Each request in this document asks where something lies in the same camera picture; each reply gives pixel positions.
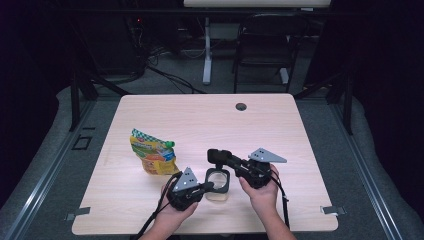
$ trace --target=black cable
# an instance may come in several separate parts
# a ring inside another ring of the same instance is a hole
[[[287,227],[290,229],[290,223],[289,223],[289,212],[288,212],[288,207],[287,207],[287,202],[289,201],[287,199],[286,193],[284,192],[283,187],[281,186],[281,181],[280,181],[280,177],[278,176],[278,174],[276,172],[274,172],[272,169],[270,169],[276,176],[278,179],[275,179],[272,174],[269,174],[269,172],[264,172],[261,169],[252,166],[252,168],[254,168],[254,170],[260,172],[261,174],[268,176],[272,179],[272,181],[275,182],[275,184],[277,184],[278,188],[281,190],[281,194],[282,194],[282,200],[283,200],[283,214],[284,214],[284,222],[286,223]]]
[[[175,173],[175,174],[173,174],[172,176],[171,176],[171,178],[168,180],[168,182],[166,183],[166,185],[165,185],[165,187],[164,187],[164,189],[163,189],[163,191],[162,191],[162,193],[161,193],[161,196],[160,196],[160,199],[159,199],[159,202],[158,202],[158,206],[156,207],[156,210],[152,213],[152,215],[150,215],[150,217],[149,217],[149,219],[147,219],[147,221],[146,221],[146,223],[144,223],[144,225],[143,225],[143,227],[141,228],[141,230],[137,233],[137,235],[135,235],[134,237],[132,237],[131,239],[132,240],[138,240],[141,236],[143,236],[143,234],[144,234],[144,232],[146,231],[146,229],[147,229],[147,227],[150,225],[150,223],[156,218],[156,216],[166,207],[166,206],[168,206],[168,204],[169,204],[169,202],[165,205],[165,206],[163,206],[162,208],[161,208],[161,205],[162,205],[162,202],[163,202],[163,198],[165,197],[165,194],[166,194],[166,192],[168,191],[168,188],[169,188],[169,184],[171,184],[171,182],[172,182],[172,180],[174,179],[174,178],[178,178],[179,176],[181,176],[181,174],[182,174],[182,172],[180,171],[180,172],[177,172],[177,173]]]
[[[169,74],[169,73],[165,73],[165,72],[162,72],[162,71],[160,71],[160,70],[158,70],[158,69],[156,69],[156,68],[153,68],[153,67],[151,67],[151,66],[146,66],[146,68],[147,69],[149,69],[149,70],[151,70],[151,71],[153,71],[153,72],[155,72],[155,73],[157,73],[157,74],[159,74],[159,75],[161,75],[161,76],[164,76],[165,78],[167,78],[169,81],[171,81],[174,85],[175,85],[175,83],[178,83],[178,84],[180,84],[180,85],[183,85],[184,87],[187,87],[187,88],[189,88],[189,89],[191,89],[191,94],[194,94],[195,92],[198,92],[198,93],[202,93],[202,94],[206,94],[206,92],[204,92],[204,91],[202,91],[202,90],[199,90],[199,89],[197,89],[197,88],[195,88],[195,87],[193,87],[193,85],[191,85],[191,83],[190,82],[188,82],[187,80],[185,80],[185,79],[183,79],[183,78],[181,78],[181,77],[178,77],[178,76],[175,76],[175,75],[172,75],[172,74]]]

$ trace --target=white table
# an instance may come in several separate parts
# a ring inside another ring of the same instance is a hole
[[[247,105],[245,111],[235,108]],[[276,163],[289,198],[292,231],[333,231],[335,216],[320,170],[293,97],[289,94],[144,95],[125,96],[116,111],[80,208],[76,235],[136,234],[155,210],[161,186],[170,176],[146,173],[132,151],[133,128],[162,140],[175,141],[177,166],[191,167],[200,182],[210,148],[231,151],[240,158],[263,147],[287,159]],[[176,234],[258,233],[264,228],[249,197],[231,173],[229,198],[213,202],[203,197],[195,213]],[[277,207],[283,216],[281,193]]]

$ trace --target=desk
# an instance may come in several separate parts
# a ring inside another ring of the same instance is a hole
[[[192,8],[328,8],[331,0],[184,0],[184,7]],[[211,83],[212,57],[210,51],[210,23],[205,21],[205,66],[203,84]],[[287,70],[280,71],[283,82],[288,79]]]
[[[247,109],[239,111],[237,103]],[[155,210],[161,186],[170,176],[147,174],[132,151],[133,128],[175,141],[177,166],[191,167],[204,182],[210,148],[246,159],[263,147],[287,159],[276,163],[289,198],[292,231],[333,231],[335,216],[320,212],[331,206],[327,190],[300,118],[289,94],[128,95],[121,99],[81,202],[90,213],[76,216],[76,235],[136,234]],[[196,212],[176,234],[257,233],[264,228],[249,197],[231,173],[229,198],[203,197]],[[281,192],[277,208],[283,216]]]

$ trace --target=snack bag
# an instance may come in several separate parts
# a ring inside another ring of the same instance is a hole
[[[133,129],[130,136],[131,147],[141,159],[146,172],[154,175],[170,175],[179,172],[175,165],[175,143],[162,141],[143,132]]]

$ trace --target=human hand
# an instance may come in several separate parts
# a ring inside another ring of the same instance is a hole
[[[272,176],[277,179],[279,174],[277,168],[273,164],[270,167]],[[239,177],[239,181],[242,189],[249,195],[250,203],[260,218],[267,214],[277,213],[278,186],[274,181],[271,180],[267,185],[259,189],[250,187],[243,177]]]
[[[168,190],[169,189],[165,189],[165,186],[162,186],[161,193]],[[194,213],[198,205],[198,202],[195,202],[185,211],[178,211],[168,203],[169,201],[165,192],[165,197],[163,198],[161,205],[161,208],[164,206],[165,208],[163,208],[162,211],[160,211],[156,216],[153,226],[149,230],[149,234],[153,234],[154,236],[162,236],[163,239],[166,239],[180,227],[184,220],[186,220]]]

